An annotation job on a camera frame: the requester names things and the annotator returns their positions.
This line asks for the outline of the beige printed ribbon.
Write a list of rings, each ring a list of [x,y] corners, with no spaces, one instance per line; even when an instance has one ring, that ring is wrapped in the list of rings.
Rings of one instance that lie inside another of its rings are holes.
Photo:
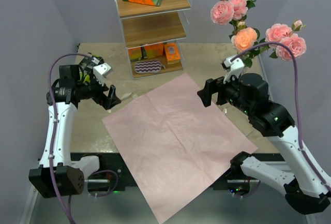
[[[137,99],[139,96],[134,93],[134,92],[131,92],[131,93],[126,93],[124,94],[122,97],[121,97],[121,100],[126,100],[126,99],[129,99],[129,98],[132,98],[132,99]]]

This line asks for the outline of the small peach rose stem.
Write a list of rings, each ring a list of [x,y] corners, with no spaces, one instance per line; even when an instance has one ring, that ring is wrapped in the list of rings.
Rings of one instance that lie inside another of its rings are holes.
[[[255,29],[251,27],[244,27],[239,29],[236,34],[231,34],[229,37],[232,46],[237,50],[238,53],[241,53],[258,44],[257,39],[259,36]],[[253,64],[252,59],[255,58],[258,54],[259,49],[254,49],[242,55],[241,59],[244,62],[245,67],[251,68]]]

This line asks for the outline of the pink wrapping paper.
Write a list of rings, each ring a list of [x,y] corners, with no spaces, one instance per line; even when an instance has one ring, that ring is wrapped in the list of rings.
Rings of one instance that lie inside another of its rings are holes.
[[[159,223],[189,204],[257,147],[216,106],[204,107],[183,74],[131,101],[103,123]]]

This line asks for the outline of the large pink rose stem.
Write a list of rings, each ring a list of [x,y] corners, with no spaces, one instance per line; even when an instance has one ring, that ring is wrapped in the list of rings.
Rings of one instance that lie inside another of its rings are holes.
[[[295,20],[291,27],[286,24],[276,23],[268,28],[265,33],[265,42],[279,42],[287,46],[293,53],[294,58],[298,58],[306,53],[307,45],[305,39],[300,37],[297,32],[306,27],[301,20]],[[280,58],[284,61],[292,59],[289,51],[282,46],[270,44],[272,53],[270,58]]]

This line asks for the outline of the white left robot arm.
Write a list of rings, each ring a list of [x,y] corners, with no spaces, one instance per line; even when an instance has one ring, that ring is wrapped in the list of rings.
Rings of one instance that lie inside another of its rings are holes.
[[[56,197],[54,186],[61,196],[79,195],[89,176],[103,178],[107,173],[105,163],[95,155],[85,156],[73,162],[70,156],[72,127],[78,104],[92,99],[109,110],[120,104],[114,85],[106,86],[106,76],[112,71],[107,63],[90,68],[89,82],[81,82],[83,76],[78,65],[59,67],[59,79],[47,93],[49,126],[42,158],[37,169],[29,171],[29,181],[44,198]]]

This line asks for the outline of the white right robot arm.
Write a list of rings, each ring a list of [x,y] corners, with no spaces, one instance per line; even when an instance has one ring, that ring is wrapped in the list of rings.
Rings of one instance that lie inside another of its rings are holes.
[[[217,94],[217,105],[229,103],[245,113],[249,123],[279,151],[290,167],[287,173],[259,161],[252,154],[240,152],[230,161],[234,178],[253,177],[280,192],[287,203],[303,215],[321,213],[330,206],[330,177],[318,165],[303,142],[287,109],[269,99],[268,84],[255,73],[240,77],[208,79],[197,92],[205,107]]]

